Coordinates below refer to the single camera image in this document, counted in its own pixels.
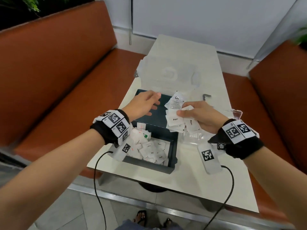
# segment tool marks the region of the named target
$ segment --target black cable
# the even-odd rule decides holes
[[[232,171],[227,167],[222,165],[222,168],[228,169],[228,171],[231,174],[231,178],[232,178],[232,187],[231,187],[231,191],[227,197],[227,199],[225,200],[225,202],[221,205],[221,207],[217,210],[217,212],[214,214],[214,216],[211,218],[211,220],[209,221],[209,223],[207,223],[207,225],[205,226],[204,230],[209,226],[209,224],[212,222],[212,220],[217,216],[217,214],[221,211],[221,209],[225,206],[225,204],[227,203],[228,199],[230,198],[232,192],[233,192],[233,188],[235,186],[235,178],[233,177]]]
[[[106,226],[106,216],[104,215],[104,211],[103,211],[103,208],[102,208],[100,199],[99,199],[99,197],[98,197],[98,195],[97,195],[95,177],[96,177],[96,168],[97,168],[98,162],[99,162],[99,160],[100,160],[105,154],[107,154],[107,153],[113,153],[113,152],[108,151],[108,152],[105,152],[104,154],[102,154],[102,155],[100,156],[100,158],[97,160],[96,165],[95,165],[95,169],[94,169],[94,189],[95,189],[96,197],[97,197],[98,202],[99,202],[99,204],[100,204],[100,207],[101,207],[101,209],[102,209],[102,213],[103,213],[103,218],[104,218],[104,224],[105,224],[105,226]]]

